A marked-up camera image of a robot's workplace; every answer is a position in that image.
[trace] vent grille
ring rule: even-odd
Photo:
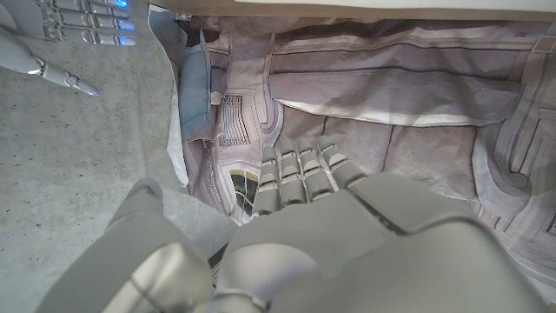
[[[249,135],[242,115],[242,96],[225,96],[222,117],[224,133],[220,137],[222,145],[249,144]]]

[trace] robotic hand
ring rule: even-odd
[[[127,0],[0,0],[0,26],[27,37],[134,45]]]
[[[146,179],[37,312],[545,311],[464,210],[401,177],[367,177],[326,137],[318,151],[324,167],[307,139],[264,150],[257,217],[229,242],[212,295],[207,261]]]
[[[45,62],[14,34],[53,41],[135,45],[126,0],[0,0],[0,66],[98,96],[95,86]]]

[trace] gray carpet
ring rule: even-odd
[[[166,152],[172,73],[133,2],[135,47],[24,41],[100,97],[0,68],[0,311],[30,312],[102,235],[133,183],[153,177],[164,214],[210,256],[236,226],[187,195]]]

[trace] robot finger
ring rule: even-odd
[[[132,46],[133,35],[115,34],[108,31],[85,30],[77,27],[45,28],[47,37],[74,43],[93,43]]]
[[[128,18],[109,17],[73,10],[45,10],[46,19],[61,26],[134,30],[135,24]]]
[[[262,152],[261,178],[255,195],[253,216],[267,215],[280,209],[280,177],[276,152],[265,147]]]
[[[290,139],[281,141],[281,208],[294,203],[306,203],[307,194],[294,143]]]
[[[298,149],[309,202],[333,193],[334,188],[307,138],[300,138]]]
[[[61,10],[73,10],[87,12],[95,15],[107,17],[129,18],[127,11],[127,0],[95,0],[95,1],[75,1],[75,0],[49,0],[44,1],[50,8]]]
[[[340,189],[346,189],[367,177],[359,166],[340,152],[340,149],[330,138],[322,136],[317,144]]]

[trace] blue led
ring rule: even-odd
[[[114,2],[116,3],[117,6],[125,8],[128,6],[128,1],[127,0],[114,0]]]
[[[120,45],[128,45],[126,43],[126,39],[131,39],[131,45],[135,44],[135,41],[134,41],[135,38],[133,36],[118,34],[118,42],[120,43]]]
[[[120,30],[134,30],[135,29],[135,25],[125,21],[125,20],[118,20],[118,25],[120,25]]]

